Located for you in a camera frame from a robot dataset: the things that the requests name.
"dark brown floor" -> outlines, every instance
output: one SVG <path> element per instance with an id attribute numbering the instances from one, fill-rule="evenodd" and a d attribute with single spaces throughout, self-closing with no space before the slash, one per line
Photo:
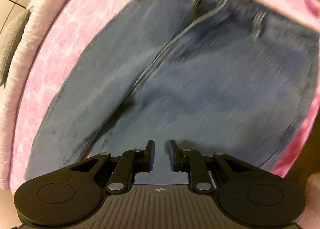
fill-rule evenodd
<path id="1" fill-rule="evenodd" d="M 320 114 L 316 117 L 306 145 L 286 178 L 304 187 L 307 178 L 312 173 L 318 172 L 320 172 Z"/>

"jeans waistband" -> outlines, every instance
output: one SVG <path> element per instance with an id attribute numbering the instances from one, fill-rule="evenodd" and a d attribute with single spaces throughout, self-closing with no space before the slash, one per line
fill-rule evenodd
<path id="1" fill-rule="evenodd" d="M 210 1 L 213 4 L 220 3 L 220 0 Z M 277 37 L 292 39 L 292 42 L 300 41 L 301 43 L 308 43 L 313 47 L 319 41 L 319 33 L 316 31 L 290 20 L 257 1 L 228 0 L 225 7 L 230 11 L 232 17 L 239 20 L 239 22 L 250 24 L 252 28 L 257 28 L 257 34 L 263 31 L 272 35 L 275 39 Z"/>

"gray pillow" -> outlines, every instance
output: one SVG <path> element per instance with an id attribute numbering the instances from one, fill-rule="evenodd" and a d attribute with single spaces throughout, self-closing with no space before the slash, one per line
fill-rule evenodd
<path id="1" fill-rule="evenodd" d="M 0 85 L 7 80 L 12 57 L 22 38 L 29 17 L 30 10 L 23 11 L 8 23 L 0 33 Z"/>

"pink blanket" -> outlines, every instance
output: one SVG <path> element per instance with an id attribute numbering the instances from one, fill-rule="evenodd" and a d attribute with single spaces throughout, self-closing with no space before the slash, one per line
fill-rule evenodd
<path id="1" fill-rule="evenodd" d="M 81 52 L 130 0 L 68 0 L 48 32 L 31 68 L 23 92 L 13 143 L 10 174 L 12 192 L 25 181 L 24 172 L 31 146 L 46 110 Z M 305 6 L 305 0 L 260 0 L 294 18 L 320 30 L 319 20 Z M 310 133 L 319 107 L 320 89 L 317 88 L 312 107 L 298 132 L 273 172 L 284 176 L 299 155 Z"/>

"blue denim jeans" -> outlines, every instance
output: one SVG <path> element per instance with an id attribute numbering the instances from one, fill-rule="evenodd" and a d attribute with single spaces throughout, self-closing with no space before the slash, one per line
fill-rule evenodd
<path id="1" fill-rule="evenodd" d="M 253 0 L 133 0 L 83 51 L 32 146 L 31 179 L 156 143 L 136 183 L 187 183 L 168 141 L 271 169 L 313 99 L 317 32 Z"/>

